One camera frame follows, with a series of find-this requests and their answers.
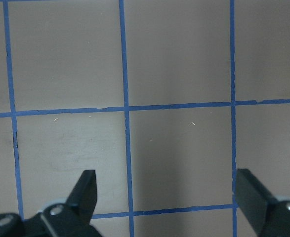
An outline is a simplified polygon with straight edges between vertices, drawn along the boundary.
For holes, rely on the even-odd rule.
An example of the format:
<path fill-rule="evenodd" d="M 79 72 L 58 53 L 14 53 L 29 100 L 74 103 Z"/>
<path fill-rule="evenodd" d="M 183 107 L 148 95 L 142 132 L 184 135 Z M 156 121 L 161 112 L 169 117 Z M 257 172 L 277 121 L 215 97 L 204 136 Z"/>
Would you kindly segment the left gripper view black right finger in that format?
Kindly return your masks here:
<path fill-rule="evenodd" d="M 258 237 L 290 237 L 290 197 L 273 195 L 249 169 L 236 172 L 235 200 Z"/>

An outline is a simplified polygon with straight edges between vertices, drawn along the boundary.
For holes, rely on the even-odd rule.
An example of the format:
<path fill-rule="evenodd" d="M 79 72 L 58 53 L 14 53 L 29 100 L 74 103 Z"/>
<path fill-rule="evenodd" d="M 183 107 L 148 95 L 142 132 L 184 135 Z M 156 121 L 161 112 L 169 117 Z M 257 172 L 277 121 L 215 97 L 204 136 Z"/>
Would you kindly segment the left gripper view black left finger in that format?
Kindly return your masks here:
<path fill-rule="evenodd" d="M 95 170 L 85 170 L 64 203 L 55 203 L 28 220 L 0 214 L 0 237 L 100 237 L 90 224 L 97 203 Z"/>

